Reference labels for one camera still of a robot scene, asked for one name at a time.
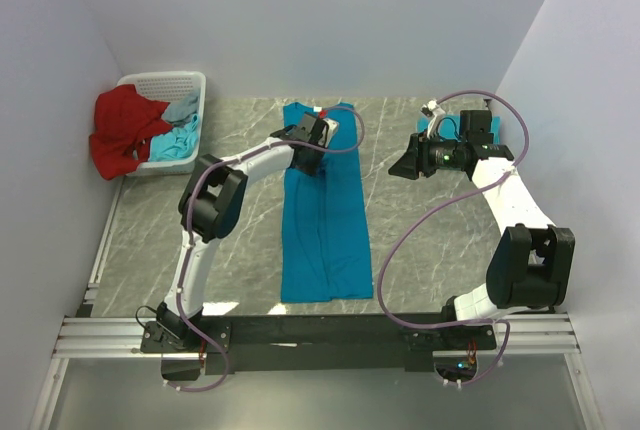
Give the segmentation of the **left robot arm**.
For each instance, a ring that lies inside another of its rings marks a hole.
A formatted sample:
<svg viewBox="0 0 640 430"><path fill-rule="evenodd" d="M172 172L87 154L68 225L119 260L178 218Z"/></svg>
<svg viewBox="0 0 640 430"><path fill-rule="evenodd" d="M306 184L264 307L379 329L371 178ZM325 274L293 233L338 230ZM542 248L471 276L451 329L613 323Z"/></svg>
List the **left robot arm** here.
<svg viewBox="0 0 640 430"><path fill-rule="evenodd" d="M247 189L287 169L314 175L338 129L335 120L305 112L298 123L257 146L222 159L206 154L198 160L179 202L182 242L176 273L156 310L173 349L186 352L199 342L204 286L221 241L239 221Z"/></svg>

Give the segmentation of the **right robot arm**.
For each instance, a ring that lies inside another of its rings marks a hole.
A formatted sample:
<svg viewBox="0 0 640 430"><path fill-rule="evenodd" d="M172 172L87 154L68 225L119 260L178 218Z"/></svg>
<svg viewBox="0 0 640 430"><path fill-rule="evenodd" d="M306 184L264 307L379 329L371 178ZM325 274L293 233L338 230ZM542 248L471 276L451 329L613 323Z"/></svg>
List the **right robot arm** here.
<svg viewBox="0 0 640 430"><path fill-rule="evenodd" d="M484 284L452 297L438 322L430 326L439 329L444 345L460 349L473 338L473 325L490 325L512 313L563 303L575 236L556 226L536 204L517 170L523 158L494 139L490 111L463 111L454 139L440 135L446 114L439 106L424 112L427 128L411 135L390 175L416 180L439 170L465 173L501 232Z"/></svg>

